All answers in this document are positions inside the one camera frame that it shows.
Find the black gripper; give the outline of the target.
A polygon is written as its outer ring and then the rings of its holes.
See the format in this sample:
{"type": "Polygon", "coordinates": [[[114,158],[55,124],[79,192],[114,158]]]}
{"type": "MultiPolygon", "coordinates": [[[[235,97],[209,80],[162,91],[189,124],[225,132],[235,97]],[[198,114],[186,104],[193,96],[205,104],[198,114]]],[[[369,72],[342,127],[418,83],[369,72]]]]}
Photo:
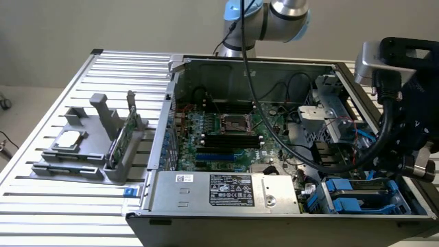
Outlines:
{"type": "Polygon", "coordinates": [[[438,152],[438,70],[415,72],[402,86],[403,99],[394,106],[389,142],[378,156],[378,167],[423,182],[435,179],[438,152]]]}

